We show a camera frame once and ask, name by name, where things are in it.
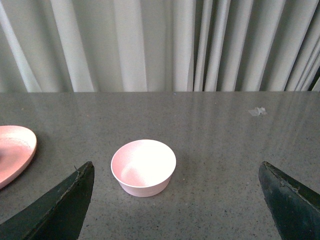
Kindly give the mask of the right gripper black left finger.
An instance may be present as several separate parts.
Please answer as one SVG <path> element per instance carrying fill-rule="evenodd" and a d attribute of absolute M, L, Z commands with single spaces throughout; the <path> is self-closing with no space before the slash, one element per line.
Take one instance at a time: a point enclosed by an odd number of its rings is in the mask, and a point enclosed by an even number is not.
<path fill-rule="evenodd" d="M 95 168 L 88 161 L 0 225 L 2 240 L 76 240 L 91 202 Z"/>

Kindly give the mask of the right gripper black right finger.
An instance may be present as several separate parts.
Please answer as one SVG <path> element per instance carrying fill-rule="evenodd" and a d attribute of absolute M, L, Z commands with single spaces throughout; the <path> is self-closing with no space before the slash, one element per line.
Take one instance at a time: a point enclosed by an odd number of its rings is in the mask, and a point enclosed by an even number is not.
<path fill-rule="evenodd" d="M 258 178 L 281 239 L 318 240 L 320 195 L 267 161 Z"/>

